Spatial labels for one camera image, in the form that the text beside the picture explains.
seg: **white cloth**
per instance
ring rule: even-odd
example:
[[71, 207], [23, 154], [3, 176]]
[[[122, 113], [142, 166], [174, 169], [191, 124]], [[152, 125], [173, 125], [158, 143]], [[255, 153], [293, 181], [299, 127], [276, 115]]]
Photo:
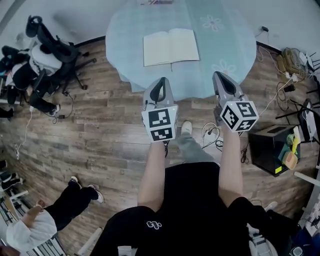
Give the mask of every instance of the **white cloth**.
[[6, 230], [6, 241], [16, 250], [28, 252], [42, 245], [55, 233], [57, 233], [55, 220], [46, 210], [43, 210], [37, 215], [31, 228], [21, 220], [9, 224]]

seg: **light blue tablecloth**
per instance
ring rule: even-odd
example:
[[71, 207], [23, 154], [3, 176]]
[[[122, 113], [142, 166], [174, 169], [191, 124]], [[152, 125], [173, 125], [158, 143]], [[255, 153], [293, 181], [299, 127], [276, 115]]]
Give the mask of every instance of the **light blue tablecloth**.
[[[143, 36], [174, 28], [194, 30], [200, 61], [144, 67]], [[242, 15], [219, 0], [173, 0], [173, 4], [138, 6], [131, 0], [111, 19], [106, 57], [133, 92], [168, 78], [176, 101], [215, 94], [218, 70], [241, 83], [256, 58], [256, 40]]]

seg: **hand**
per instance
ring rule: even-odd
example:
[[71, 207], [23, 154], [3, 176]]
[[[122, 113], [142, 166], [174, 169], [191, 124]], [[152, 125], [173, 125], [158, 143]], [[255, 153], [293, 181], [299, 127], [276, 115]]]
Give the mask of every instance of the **hand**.
[[26, 93], [28, 94], [28, 96], [31, 96], [32, 92], [34, 90], [32, 89], [32, 87], [29, 85], [28, 88], [26, 89]]
[[46, 207], [46, 203], [43, 200], [37, 201], [36, 204], [41, 206], [41, 208], [45, 208]]

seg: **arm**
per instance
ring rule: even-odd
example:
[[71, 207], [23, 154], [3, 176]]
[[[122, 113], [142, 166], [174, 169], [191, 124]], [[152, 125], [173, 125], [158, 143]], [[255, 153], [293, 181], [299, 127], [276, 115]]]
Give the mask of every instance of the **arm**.
[[240, 138], [237, 132], [231, 132], [222, 126], [223, 149], [219, 173], [219, 196], [229, 207], [231, 203], [243, 196], [243, 177], [241, 171]]
[[36, 203], [36, 206], [31, 208], [30, 210], [28, 210], [25, 215], [23, 216], [23, 218], [21, 219], [21, 221], [28, 227], [31, 228], [36, 217], [38, 216], [38, 214], [40, 212], [43, 211], [43, 208], [46, 206], [45, 202], [43, 202], [42, 200], [39, 200]]
[[138, 193], [138, 206], [158, 211], [165, 192], [165, 145], [154, 142], [150, 145], [144, 175]]

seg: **white sneaker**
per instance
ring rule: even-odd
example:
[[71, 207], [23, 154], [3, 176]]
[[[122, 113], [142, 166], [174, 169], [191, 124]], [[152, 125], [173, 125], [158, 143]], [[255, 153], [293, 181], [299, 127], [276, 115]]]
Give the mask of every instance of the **white sneaker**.
[[54, 117], [60, 111], [60, 105], [55, 105], [55, 108], [49, 112], [49, 116]]
[[102, 204], [103, 202], [104, 202], [104, 196], [96, 189], [96, 187], [94, 186], [94, 185], [92, 185], [92, 184], [90, 184], [89, 186], [88, 186], [88, 188], [93, 188], [94, 190], [95, 190], [95, 192], [98, 194], [98, 199], [97, 199], [97, 201], [100, 203], [100, 204]]
[[79, 185], [80, 189], [82, 189], [82, 186], [80, 185], [78, 178], [76, 176], [71, 176], [70, 181], [77, 183]]
[[278, 202], [273, 201], [271, 202], [266, 208], [264, 208], [265, 212], [274, 210], [278, 206]]
[[192, 123], [190, 121], [184, 121], [181, 127], [181, 134], [188, 133], [191, 135], [192, 133]]

